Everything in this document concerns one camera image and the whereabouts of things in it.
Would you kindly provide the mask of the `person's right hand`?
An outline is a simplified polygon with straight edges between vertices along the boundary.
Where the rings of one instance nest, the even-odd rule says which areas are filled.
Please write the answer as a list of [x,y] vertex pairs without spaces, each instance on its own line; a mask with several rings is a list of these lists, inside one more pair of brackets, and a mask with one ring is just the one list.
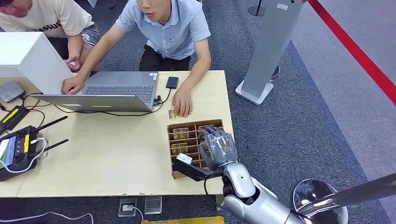
[[76,94],[83,89],[85,78],[74,76],[63,81],[62,93],[63,94]]

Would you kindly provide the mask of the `person's hand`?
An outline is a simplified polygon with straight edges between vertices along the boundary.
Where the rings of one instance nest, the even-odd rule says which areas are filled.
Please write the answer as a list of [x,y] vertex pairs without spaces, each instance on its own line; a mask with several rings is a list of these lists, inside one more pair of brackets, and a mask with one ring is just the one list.
[[64,62],[67,67],[73,72],[79,71],[81,68],[78,56],[70,56],[67,60],[64,60]]

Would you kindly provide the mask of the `person's left hand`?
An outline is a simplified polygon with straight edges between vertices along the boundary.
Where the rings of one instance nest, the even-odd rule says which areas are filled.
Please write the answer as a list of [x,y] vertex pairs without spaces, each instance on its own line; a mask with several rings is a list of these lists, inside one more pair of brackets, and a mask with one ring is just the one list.
[[174,112],[180,117],[188,117],[192,113],[191,91],[180,87],[172,98]]

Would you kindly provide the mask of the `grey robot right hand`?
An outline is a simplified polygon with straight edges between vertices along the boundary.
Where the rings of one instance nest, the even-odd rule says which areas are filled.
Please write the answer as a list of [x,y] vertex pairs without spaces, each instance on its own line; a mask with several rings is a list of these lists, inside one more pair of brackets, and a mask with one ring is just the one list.
[[200,144],[199,152],[210,170],[238,161],[237,149],[230,133],[216,126],[205,126],[198,137],[205,140]]

